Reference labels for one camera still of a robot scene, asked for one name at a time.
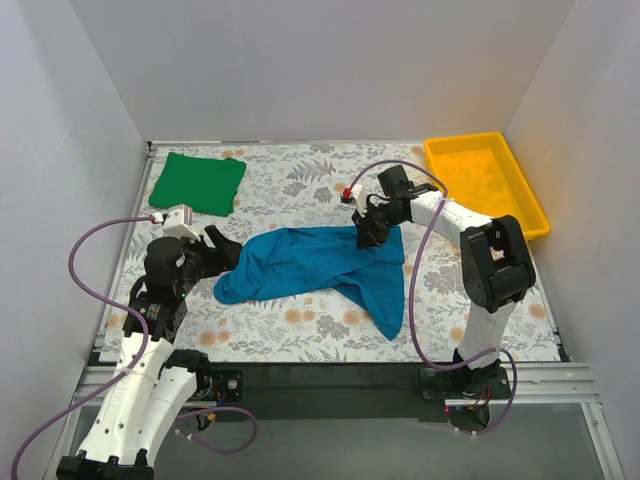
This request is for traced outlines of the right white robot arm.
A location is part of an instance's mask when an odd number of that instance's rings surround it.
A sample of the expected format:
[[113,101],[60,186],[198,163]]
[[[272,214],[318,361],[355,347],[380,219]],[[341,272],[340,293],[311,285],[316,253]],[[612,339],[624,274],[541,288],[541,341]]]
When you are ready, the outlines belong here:
[[340,199],[356,210],[352,220],[359,249],[382,246],[393,227],[405,222],[437,233],[460,250],[461,276],[470,300],[463,339],[450,365],[429,362],[445,385],[464,397],[475,397],[495,379],[506,355],[502,338],[517,303],[536,283],[536,273],[518,220],[490,217],[458,204],[434,174],[423,184],[411,181],[410,162],[382,160],[380,194],[357,180]]

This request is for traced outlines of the blue t shirt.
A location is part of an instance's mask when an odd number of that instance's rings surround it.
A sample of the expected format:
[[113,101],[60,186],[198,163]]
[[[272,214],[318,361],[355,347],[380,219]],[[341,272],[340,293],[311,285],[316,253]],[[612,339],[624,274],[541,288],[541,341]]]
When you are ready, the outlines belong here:
[[239,263],[213,287],[223,304],[334,289],[368,311],[388,340],[399,334],[405,309],[405,254],[394,227],[382,246],[356,247],[354,226],[280,228],[251,238]]

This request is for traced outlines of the yellow plastic tray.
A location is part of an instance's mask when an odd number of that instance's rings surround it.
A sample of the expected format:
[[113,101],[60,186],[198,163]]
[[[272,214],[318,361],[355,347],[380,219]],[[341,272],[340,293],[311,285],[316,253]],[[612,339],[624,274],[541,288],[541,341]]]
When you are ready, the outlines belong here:
[[428,170],[459,204],[491,217],[514,216],[528,241],[550,233],[551,225],[501,133],[430,138],[424,151]]

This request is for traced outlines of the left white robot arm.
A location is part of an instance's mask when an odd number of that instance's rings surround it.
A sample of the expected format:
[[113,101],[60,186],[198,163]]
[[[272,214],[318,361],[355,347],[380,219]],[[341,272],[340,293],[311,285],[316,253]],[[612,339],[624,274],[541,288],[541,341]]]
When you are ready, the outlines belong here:
[[147,245],[144,274],[129,293],[115,382],[78,451],[60,459],[57,478],[153,478],[181,408],[213,386],[207,355],[174,346],[186,298],[201,280],[233,270],[241,250],[213,225],[195,237],[164,232]]

